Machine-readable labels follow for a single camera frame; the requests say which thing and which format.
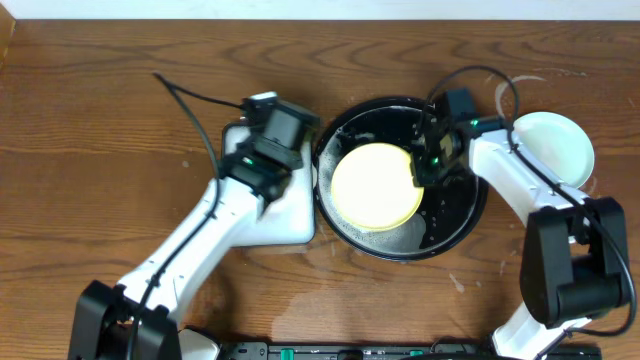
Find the black pan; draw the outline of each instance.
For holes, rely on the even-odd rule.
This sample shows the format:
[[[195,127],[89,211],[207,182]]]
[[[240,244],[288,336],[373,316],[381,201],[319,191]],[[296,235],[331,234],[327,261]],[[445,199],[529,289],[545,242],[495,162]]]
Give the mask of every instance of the black pan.
[[[441,254],[464,239],[476,225],[487,199],[488,185],[473,174],[451,178],[447,185],[425,189],[416,214],[399,227],[382,232],[363,231],[336,211],[331,178],[351,150],[384,142],[412,152],[415,124],[424,101],[411,97],[370,100],[338,116],[320,138],[313,155],[317,169],[314,198],[331,228],[355,248],[390,260],[420,260]]]

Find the black cable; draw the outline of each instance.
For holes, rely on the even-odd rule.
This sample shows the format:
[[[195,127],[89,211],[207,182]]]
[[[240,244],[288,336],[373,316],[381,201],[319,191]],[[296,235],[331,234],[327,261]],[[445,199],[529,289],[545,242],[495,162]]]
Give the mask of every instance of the black cable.
[[[562,341],[566,336],[571,336],[571,334],[573,333],[581,333],[581,334],[598,336],[598,337],[613,337],[613,336],[619,336],[624,334],[633,325],[633,322],[635,321],[635,317],[636,317],[636,311],[638,308],[636,288],[633,282],[633,277],[631,276],[631,272],[629,271],[629,267],[627,266],[627,263],[624,260],[624,257],[622,256],[622,253],[618,248],[618,245],[615,243],[615,241],[613,240],[613,237],[611,236],[611,234],[609,234],[607,229],[604,228],[604,226],[602,226],[602,224],[600,224],[600,222],[582,204],[580,204],[577,200],[575,200],[573,197],[567,194],[564,190],[562,190],[561,184],[554,183],[545,174],[543,174],[538,168],[536,168],[533,164],[531,164],[531,162],[529,162],[529,160],[527,160],[527,158],[525,158],[524,155],[522,155],[522,153],[518,150],[518,145],[514,144],[513,122],[518,118],[518,111],[520,107],[520,97],[518,94],[518,90],[516,89],[516,86],[513,83],[513,81],[511,81],[511,79],[507,75],[505,75],[503,72],[495,68],[492,68],[490,66],[471,65],[471,66],[465,66],[463,68],[460,68],[454,71],[453,73],[447,75],[442,80],[440,80],[436,84],[436,86],[429,92],[429,95],[427,95],[427,98],[425,100],[425,105],[424,105],[422,115],[420,117],[420,122],[422,122],[424,119],[424,115],[425,115],[425,112],[427,111],[427,107],[434,106],[433,97],[438,93],[438,91],[454,77],[460,75],[463,72],[470,71],[470,70],[488,71],[494,75],[497,75],[498,77],[502,78],[507,82],[507,84],[511,88],[511,91],[513,92],[513,97],[514,97],[513,114],[511,116],[512,122],[511,124],[505,124],[505,127],[507,129],[507,141],[509,142],[509,147],[511,148],[511,151],[513,151],[516,154],[516,156],[534,174],[536,174],[545,184],[547,184],[552,191],[562,196],[575,209],[577,209],[587,220],[589,220],[590,225],[593,226],[596,232],[598,232],[600,236],[604,239],[604,243],[607,244],[607,246],[609,246],[609,248],[613,251],[616,257],[616,260],[618,261],[618,263],[620,264],[620,267],[622,268],[622,273],[623,273],[622,275],[624,277],[624,280],[626,280],[627,284],[629,285],[629,289],[631,291],[631,294],[630,294],[631,298],[629,300],[629,315],[627,316],[627,320],[625,321],[625,323],[620,328],[616,330],[611,330],[611,331],[598,331],[598,330],[589,330],[589,329],[582,329],[582,328],[570,328],[564,331],[563,335],[560,337],[560,340],[557,342],[557,344],[559,344],[560,341]]]
[[[542,360],[542,358],[545,357],[545,355],[550,354],[553,350],[555,350],[558,345],[560,345],[561,342],[564,341],[564,339],[566,338],[570,338],[572,336],[571,332],[569,330],[563,330],[562,331],[562,335],[558,336],[557,339],[555,339],[551,344],[549,344],[549,346],[547,346],[546,348],[542,349],[542,351],[540,351],[538,353],[538,355],[536,355],[535,358],[533,358],[533,360]]]
[[[436,339],[436,341],[434,341],[433,344],[431,344],[431,347],[429,348],[429,354],[435,353],[436,352],[436,346],[438,346],[438,344],[440,344],[440,342],[442,342],[442,340],[445,340],[445,339],[455,340],[455,338],[453,336],[439,337],[438,339]]]
[[[145,289],[144,293],[142,294],[142,298],[140,299],[140,303],[138,304],[138,309],[136,310],[136,312],[134,313],[134,316],[133,316],[133,324],[132,324],[132,328],[131,328],[131,334],[129,335],[129,340],[127,342],[127,353],[126,353],[127,354],[127,356],[126,356],[127,360],[132,360],[133,359],[133,352],[135,350],[136,341],[137,341],[137,338],[138,338],[138,329],[140,327],[140,317],[142,316],[142,312],[146,308],[147,301],[149,301],[149,296],[151,296],[151,292],[153,291],[153,288],[155,288],[155,287],[160,285],[160,277],[167,270],[167,268],[169,267],[169,264],[171,264],[173,259],[175,259],[175,257],[178,256],[180,251],[182,251],[182,249],[189,243],[189,241],[191,241],[191,239],[193,239],[193,237],[200,231],[200,229],[202,229],[202,227],[209,220],[209,218],[213,217],[215,219],[215,210],[216,210],[216,208],[218,206],[218,203],[219,203],[219,200],[220,200],[220,192],[221,192],[221,189],[220,189],[220,171],[219,171],[218,160],[216,158],[215,151],[213,150],[213,146],[211,145],[211,141],[209,140],[209,137],[207,136],[207,133],[205,132],[204,128],[200,124],[200,121],[198,121],[198,118],[196,118],[195,114],[191,111],[191,109],[189,109],[187,104],[184,102],[184,100],[182,100],[182,98],[180,97],[180,95],[177,92],[180,91],[182,93],[185,93],[185,94],[187,94],[189,96],[192,96],[192,97],[195,97],[197,99],[208,101],[208,102],[212,102],[212,103],[215,103],[215,104],[231,106],[231,107],[235,107],[235,108],[238,108],[238,109],[242,109],[242,106],[240,106],[240,105],[236,105],[236,104],[232,104],[232,103],[229,103],[229,102],[226,102],[226,101],[217,100],[217,99],[209,98],[209,97],[206,97],[206,96],[202,96],[202,95],[196,94],[196,93],[194,93],[192,91],[189,91],[189,90],[187,90],[187,89],[185,89],[183,87],[175,85],[175,84],[171,83],[169,80],[165,79],[164,76],[162,76],[160,73],[154,72],[153,75],[158,80],[160,80],[160,82],[162,82],[162,84],[167,88],[167,90],[173,96],[173,98],[176,100],[178,105],[180,105],[182,110],[187,114],[187,117],[189,117],[189,119],[193,123],[193,126],[198,131],[198,134],[200,134],[200,137],[202,138],[202,141],[204,142],[204,145],[207,148],[207,153],[209,154],[209,158],[211,159],[211,166],[213,167],[213,171],[216,174],[216,194],[215,194],[213,203],[211,204],[211,208],[209,209],[209,211],[207,211],[206,216],[191,231],[191,233],[189,233],[189,235],[180,243],[180,245],[178,245],[178,247],[176,247],[173,250],[173,252],[171,252],[171,254],[162,263],[162,265],[160,265],[158,270],[153,274],[153,276],[151,276],[151,279],[149,280],[149,284],[147,285],[147,288]]]

